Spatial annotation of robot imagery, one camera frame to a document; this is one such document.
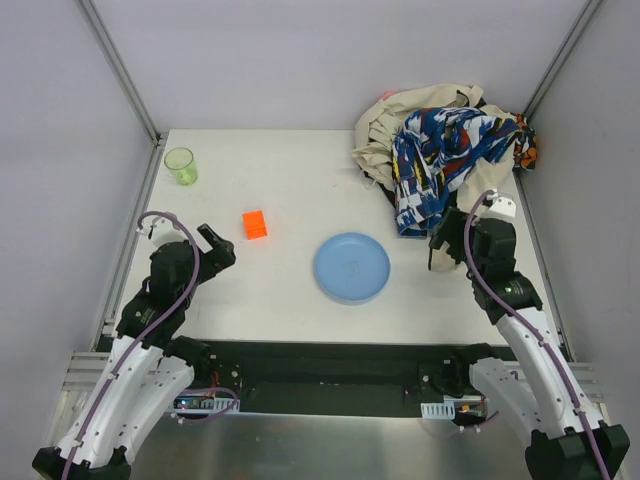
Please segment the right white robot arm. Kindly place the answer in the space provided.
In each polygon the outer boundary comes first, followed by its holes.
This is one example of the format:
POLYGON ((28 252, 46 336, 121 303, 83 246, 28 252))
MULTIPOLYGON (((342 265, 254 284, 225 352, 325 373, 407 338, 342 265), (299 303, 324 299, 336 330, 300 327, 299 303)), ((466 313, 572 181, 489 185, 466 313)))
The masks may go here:
POLYGON ((439 393, 475 390, 508 421, 524 445, 534 479, 612 479, 630 447, 580 386, 550 333, 541 298, 516 269, 514 226, 449 209, 430 241, 467 266, 474 299, 514 354, 520 383, 487 344, 455 351, 431 378, 439 393))

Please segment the beige black lined cloth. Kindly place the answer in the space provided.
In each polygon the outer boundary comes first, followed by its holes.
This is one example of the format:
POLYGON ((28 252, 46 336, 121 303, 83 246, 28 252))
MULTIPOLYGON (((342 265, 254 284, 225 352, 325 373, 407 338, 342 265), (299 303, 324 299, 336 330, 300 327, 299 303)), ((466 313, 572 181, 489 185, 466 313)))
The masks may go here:
POLYGON ((428 269, 431 272, 446 273, 455 271, 463 262, 456 260, 449 252, 450 245, 444 242, 443 245, 438 248, 429 248, 428 257, 428 269))

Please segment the blue patterned cloth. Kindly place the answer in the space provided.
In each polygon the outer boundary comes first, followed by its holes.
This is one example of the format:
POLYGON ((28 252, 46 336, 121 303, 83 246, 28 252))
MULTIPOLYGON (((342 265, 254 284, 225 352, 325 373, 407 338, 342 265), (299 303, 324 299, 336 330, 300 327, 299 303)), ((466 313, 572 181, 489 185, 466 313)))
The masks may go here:
POLYGON ((515 141, 510 118, 470 107, 411 113, 392 143, 395 221, 402 237, 421 237, 441 221, 452 193, 479 161, 498 163, 515 141))

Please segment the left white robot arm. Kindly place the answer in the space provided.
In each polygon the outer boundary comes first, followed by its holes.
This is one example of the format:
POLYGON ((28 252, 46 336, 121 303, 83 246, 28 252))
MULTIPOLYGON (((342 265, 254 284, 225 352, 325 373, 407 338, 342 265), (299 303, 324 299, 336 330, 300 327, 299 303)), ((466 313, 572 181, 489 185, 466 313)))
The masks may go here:
POLYGON ((234 265, 233 244, 207 224, 197 246, 183 225, 157 214, 141 234, 155 245, 139 290, 122 308, 109 357, 68 432, 38 450, 45 479, 127 479, 147 435, 190 386, 217 391, 210 347, 177 335, 196 289, 234 265))

